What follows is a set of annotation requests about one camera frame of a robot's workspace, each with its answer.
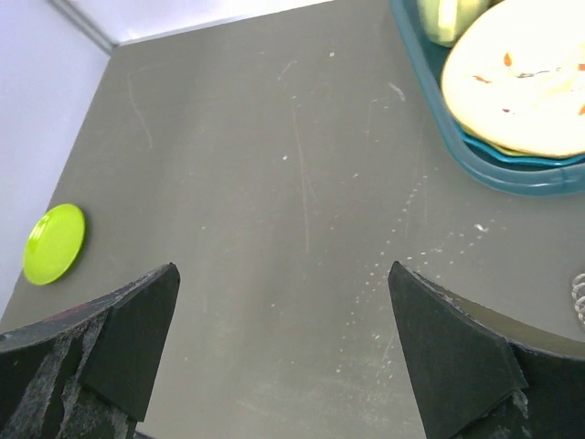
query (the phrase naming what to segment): tabletop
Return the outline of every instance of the tabletop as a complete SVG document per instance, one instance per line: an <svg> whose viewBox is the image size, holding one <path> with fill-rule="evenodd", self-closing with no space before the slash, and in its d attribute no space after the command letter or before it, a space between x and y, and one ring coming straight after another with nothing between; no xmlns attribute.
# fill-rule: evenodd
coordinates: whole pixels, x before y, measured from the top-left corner
<svg viewBox="0 0 585 439"><path fill-rule="evenodd" d="M175 262L139 426L154 437L424 437L388 294L396 260L585 339L569 295L582 196L519 198L465 175L386 0L117 48L51 205L63 202L88 216L80 261L46 287L21 278L1 328Z"/></svg>

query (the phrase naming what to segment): lime green plate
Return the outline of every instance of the lime green plate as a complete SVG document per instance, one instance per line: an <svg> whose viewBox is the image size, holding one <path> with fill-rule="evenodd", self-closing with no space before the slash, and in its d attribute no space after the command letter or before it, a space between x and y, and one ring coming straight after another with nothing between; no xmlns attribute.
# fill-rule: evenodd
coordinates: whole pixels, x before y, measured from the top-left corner
<svg viewBox="0 0 585 439"><path fill-rule="evenodd" d="M25 277L35 285L56 281L75 262L85 235L85 217L77 206L61 204L47 212L28 236Z"/></svg>

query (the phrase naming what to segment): metal spring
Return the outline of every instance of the metal spring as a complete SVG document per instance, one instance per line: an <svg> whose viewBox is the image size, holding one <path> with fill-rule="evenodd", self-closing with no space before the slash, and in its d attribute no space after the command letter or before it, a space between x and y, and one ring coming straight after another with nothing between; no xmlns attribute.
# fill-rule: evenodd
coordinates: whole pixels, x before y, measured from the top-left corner
<svg viewBox="0 0 585 439"><path fill-rule="evenodd" d="M575 311L580 322L585 324L585 273L581 273L573 279L571 295L575 301Z"/></svg>

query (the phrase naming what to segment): yellow object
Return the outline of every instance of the yellow object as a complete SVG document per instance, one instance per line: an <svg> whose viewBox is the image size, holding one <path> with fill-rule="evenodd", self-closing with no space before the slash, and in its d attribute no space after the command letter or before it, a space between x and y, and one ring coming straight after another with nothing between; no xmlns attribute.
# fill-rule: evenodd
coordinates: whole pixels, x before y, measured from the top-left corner
<svg viewBox="0 0 585 439"><path fill-rule="evenodd" d="M578 0L505 0L490 8L443 67L452 116L505 155L585 154L584 16Z"/></svg>
<svg viewBox="0 0 585 439"><path fill-rule="evenodd" d="M77 206L61 204L47 212L28 236L24 274L35 285L50 284L75 262L85 236L85 217Z"/></svg>
<svg viewBox="0 0 585 439"><path fill-rule="evenodd" d="M429 39L452 47L490 6L491 0L418 0L422 27Z"/></svg>

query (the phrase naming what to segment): cream plate with floral pattern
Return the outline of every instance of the cream plate with floral pattern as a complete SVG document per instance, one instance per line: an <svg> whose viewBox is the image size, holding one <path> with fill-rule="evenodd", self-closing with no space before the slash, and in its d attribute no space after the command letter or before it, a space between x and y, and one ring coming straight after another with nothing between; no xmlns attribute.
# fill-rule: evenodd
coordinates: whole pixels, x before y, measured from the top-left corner
<svg viewBox="0 0 585 439"><path fill-rule="evenodd" d="M529 155L585 152L585 1L505 0L452 49L441 88L478 137Z"/></svg>

